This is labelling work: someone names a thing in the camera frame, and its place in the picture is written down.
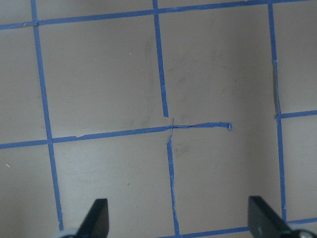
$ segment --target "floor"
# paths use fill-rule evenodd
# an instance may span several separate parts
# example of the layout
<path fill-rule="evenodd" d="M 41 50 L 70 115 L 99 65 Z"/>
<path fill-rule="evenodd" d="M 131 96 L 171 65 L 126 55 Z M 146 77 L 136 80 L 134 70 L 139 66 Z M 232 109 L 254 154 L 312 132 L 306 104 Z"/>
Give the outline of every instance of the floor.
<path fill-rule="evenodd" d="M 0 3 L 2 237 L 317 230 L 316 0 Z"/>

